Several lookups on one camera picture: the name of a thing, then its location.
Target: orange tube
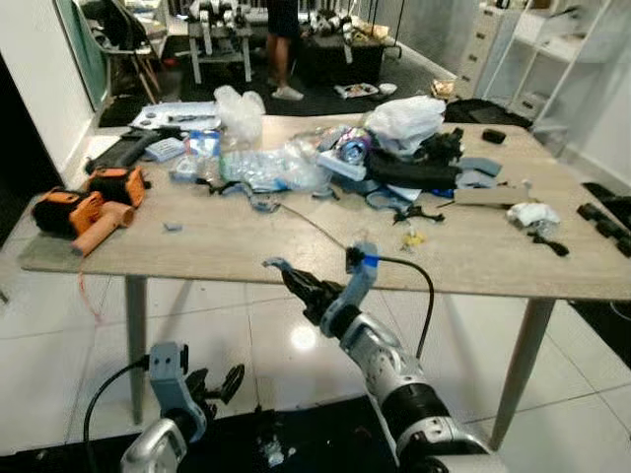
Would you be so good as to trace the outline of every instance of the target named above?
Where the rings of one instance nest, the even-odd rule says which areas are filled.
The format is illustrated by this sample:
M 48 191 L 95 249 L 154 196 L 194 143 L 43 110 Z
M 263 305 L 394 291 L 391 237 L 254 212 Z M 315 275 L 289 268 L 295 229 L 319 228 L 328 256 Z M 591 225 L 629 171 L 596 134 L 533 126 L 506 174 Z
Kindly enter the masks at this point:
M 105 202 L 101 217 L 72 242 L 75 254 L 88 256 L 118 227 L 129 227 L 134 220 L 134 209 L 118 202 Z

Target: metal table leg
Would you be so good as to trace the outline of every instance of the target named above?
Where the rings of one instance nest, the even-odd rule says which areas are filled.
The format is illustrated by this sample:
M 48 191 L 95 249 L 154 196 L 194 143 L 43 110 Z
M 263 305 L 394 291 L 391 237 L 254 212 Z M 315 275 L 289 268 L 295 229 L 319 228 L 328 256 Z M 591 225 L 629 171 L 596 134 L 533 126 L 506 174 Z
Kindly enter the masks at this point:
M 493 435 L 489 442 L 490 447 L 494 450 L 502 445 L 520 403 L 554 303 L 555 300 L 553 299 L 530 299 L 528 301 L 520 335 L 504 382 L 500 408 L 497 411 L 495 426 L 493 426 Z
M 147 278 L 125 276 L 127 309 L 127 355 L 129 363 L 136 362 L 147 353 Z M 130 372 L 131 411 L 134 424 L 142 423 L 142 399 L 145 373 L 142 369 Z
M 241 48 L 244 53 L 245 81 L 252 82 L 252 69 L 249 65 L 249 38 L 247 36 L 241 40 Z
M 193 77 L 195 78 L 195 84 L 201 84 L 201 71 L 199 70 L 199 51 L 197 51 L 197 39 L 190 37 L 188 39 L 190 44 L 190 62 L 193 65 Z

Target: black shorts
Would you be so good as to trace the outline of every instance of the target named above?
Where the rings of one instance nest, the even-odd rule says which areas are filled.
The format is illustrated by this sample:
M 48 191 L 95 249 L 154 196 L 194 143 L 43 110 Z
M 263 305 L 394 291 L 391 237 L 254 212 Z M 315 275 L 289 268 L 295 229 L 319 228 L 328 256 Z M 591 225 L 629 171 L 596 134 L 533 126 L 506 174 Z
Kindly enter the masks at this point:
M 300 35 L 298 0 L 267 0 L 267 29 L 277 36 Z

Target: person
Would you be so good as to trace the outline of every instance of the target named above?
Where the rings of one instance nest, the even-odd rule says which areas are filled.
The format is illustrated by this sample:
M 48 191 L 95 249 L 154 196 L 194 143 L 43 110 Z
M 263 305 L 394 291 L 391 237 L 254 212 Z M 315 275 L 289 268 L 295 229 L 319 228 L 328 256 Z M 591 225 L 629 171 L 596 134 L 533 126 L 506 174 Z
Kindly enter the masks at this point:
M 303 95 L 287 83 L 289 46 L 292 39 L 300 35 L 298 0 L 267 0 L 267 15 L 268 83 L 276 87 L 272 97 L 282 101 L 301 101 Z

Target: white sneaker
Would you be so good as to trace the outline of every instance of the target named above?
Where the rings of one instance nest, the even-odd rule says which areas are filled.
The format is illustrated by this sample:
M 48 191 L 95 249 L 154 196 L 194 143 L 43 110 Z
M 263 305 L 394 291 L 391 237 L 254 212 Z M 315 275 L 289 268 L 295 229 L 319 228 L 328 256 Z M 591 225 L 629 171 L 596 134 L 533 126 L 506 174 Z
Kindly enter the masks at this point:
M 276 92 L 272 93 L 272 97 L 280 101 L 301 101 L 304 95 L 289 86 L 285 86 L 276 89 Z

